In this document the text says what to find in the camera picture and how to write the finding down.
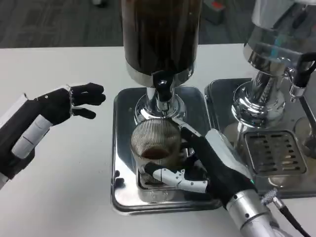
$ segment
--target floor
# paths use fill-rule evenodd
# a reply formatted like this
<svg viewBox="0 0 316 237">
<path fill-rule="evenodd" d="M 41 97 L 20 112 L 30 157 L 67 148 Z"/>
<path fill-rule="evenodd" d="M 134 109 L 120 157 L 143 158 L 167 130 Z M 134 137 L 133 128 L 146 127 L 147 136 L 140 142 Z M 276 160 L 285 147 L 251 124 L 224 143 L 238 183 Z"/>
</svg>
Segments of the floor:
<svg viewBox="0 0 316 237">
<path fill-rule="evenodd" d="M 122 46 L 119 0 L 104 8 L 90 0 L 0 0 L 0 48 Z M 201 18 L 199 43 L 242 43 L 253 6 L 249 0 L 222 0 L 225 19 Z"/>
</svg>

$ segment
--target white countertop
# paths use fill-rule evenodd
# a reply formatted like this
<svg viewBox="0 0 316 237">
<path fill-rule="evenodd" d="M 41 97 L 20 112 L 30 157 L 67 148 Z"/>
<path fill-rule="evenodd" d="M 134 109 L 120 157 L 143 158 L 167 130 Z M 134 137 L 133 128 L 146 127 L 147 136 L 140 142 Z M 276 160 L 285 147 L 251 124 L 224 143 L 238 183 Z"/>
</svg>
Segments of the white countertop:
<svg viewBox="0 0 316 237">
<path fill-rule="evenodd" d="M 204 92 L 215 79 L 251 77 L 242 44 L 199 46 L 186 83 Z M 213 211 L 121 216 L 110 204 L 113 100 L 139 87 L 127 74 L 123 47 L 0 50 L 0 114 L 23 93 L 29 98 L 66 83 L 94 82 L 107 100 L 95 120 L 74 117 L 54 127 L 32 163 L 0 191 L 1 237 L 238 237 L 223 208 Z M 303 228 L 316 236 L 316 198 L 285 200 Z M 281 227 L 300 236 L 275 208 Z"/>
</svg>

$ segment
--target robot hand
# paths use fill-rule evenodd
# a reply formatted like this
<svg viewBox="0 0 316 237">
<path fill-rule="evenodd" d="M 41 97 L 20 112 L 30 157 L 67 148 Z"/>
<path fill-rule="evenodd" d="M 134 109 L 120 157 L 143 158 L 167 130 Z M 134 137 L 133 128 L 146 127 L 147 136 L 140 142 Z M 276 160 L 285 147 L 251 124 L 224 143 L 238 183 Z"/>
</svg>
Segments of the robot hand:
<svg viewBox="0 0 316 237">
<path fill-rule="evenodd" d="M 106 99 L 103 91 L 89 83 L 66 85 L 34 100 L 21 96 L 0 119 L 0 188 L 33 160 L 35 146 L 51 126 L 72 115 L 95 118 L 93 111 L 76 106 L 101 105 Z"/>
<path fill-rule="evenodd" d="M 211 129 L 204 137 L 182 120 L 172 121 L 194 149 L 209 180 L 189 181 L 183 178 L 183 170 L 172 171 L 151 162 L 144 166 L 146 173 L 182 190 L 211 193 L 222 202 L 245 237 L 290 236 L 278 228 L 269 209 L 260 202 L 248 168 L 223 134 Z"/>
</svg>

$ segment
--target metal base plate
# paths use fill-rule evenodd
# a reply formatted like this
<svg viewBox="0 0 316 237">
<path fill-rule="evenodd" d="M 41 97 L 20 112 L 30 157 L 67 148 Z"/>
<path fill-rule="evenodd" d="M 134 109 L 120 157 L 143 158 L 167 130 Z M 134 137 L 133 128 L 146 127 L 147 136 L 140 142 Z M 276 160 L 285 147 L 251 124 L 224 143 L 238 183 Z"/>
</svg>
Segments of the metal base plate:
<svg viewBox="0 0 316 237">
<path fill-rule="evenodd" d="M 223 132 L 228 140 L 234 143 L 237 148 L 238 153 L 242 156 L 245 163 L 248 164 L 249 168 L 253 171 L 255 185 L 259 191 L 259 194 L 263 195 L 267 191 L 271 190 L 273 187 L 277 186 L 282 198 L 303 198 L 303 197 L 314 197 L 316 196 L 316 160 L 310 158 L 302 153 L 303 146 L 302 139 L 296 136 L 297 123 L 299 121 L 305 121 L 304 127 L 308 127 L 307 119 L 301 119 L 306 117 L 306 114 L 299 102 L 290 103 L 289 102 L 289 82 L 284 80 L 282 83 L 281 90 L 285 96 L 285 108 L 284 115 L 280 123 L 269 129 L 256 129 L 256 128 L 245 128 L 239 124 L 232 114 L 232 102 L 234 91 L 241 84 L 250 81 L 250 79 L 220 79 L 211 83 L 205 89 L 206 103 L 211 118 L 211 127 L 216 128 Z M 309 85 L 308 89 L 313 90 L 313 85 Z M 306 93 L 306 100 L 308 101 L 309 90 Z M 304 162 L 307 166 L 306 172 L 297 172 L 293 174 L 281 173 L 270 173 L 268 175 L 262 175 L 262 173 L 257 173 L 259 159 L 255 157 L 254 151 L 249 153 L 247 148 L 247 142 L 245 142 L 245 134 L 248 132 L 257 132 L 259 135 L 265 132 L 276 132 L 281 134 L 286 132 L 291 138 L 291 145 L 298 145 L 298 150 L 295 152 L 300 153 L 303 156 Z M 259 153 L 264 152 L 265 148 L 258 150 Z M 304 169 L 304 165 L 300 162 L 300 168 Z"/>
<path fill-rule="evenodd" d="M 185 121 L 199 133 L 205 135 L 210 129 L 210 124 L 203 95 L 192 86 L 176 87 L 175 92 L 186 105 Z M 210 210 L 220 207 L 219 200 L 210 199 L 204 194 L 193 194 L 166 187 L 145 189 L 139 184 L 135 161 L 130 151 L 130 136 L 136 126 L 135 106 L 145 93 L 145 88 L 125 89 L 117 95 L 114 101 L 111 182 L 111 202 L 114 208 L 121 214 L 132 215 Z M 119 171 L 119 177 L 115 177 L 116 171 Z"/>
</svg>

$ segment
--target metal cup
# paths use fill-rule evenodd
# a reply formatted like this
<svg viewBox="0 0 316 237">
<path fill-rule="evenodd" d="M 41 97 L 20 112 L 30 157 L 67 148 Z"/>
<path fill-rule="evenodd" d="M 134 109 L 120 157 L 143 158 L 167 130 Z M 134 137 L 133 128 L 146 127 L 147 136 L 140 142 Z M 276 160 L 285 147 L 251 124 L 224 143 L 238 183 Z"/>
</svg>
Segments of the metal cup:
<svg viewBox="0 0 316 237">
<path fill-rule="evenodd" d="M 138 124 L 131 136 L 131 151 L 137 168 L 153 162 L 172 167 L 179 161 L 181 135 L 179 128 L 163 118 L 153 118 Z"/>
</svg>

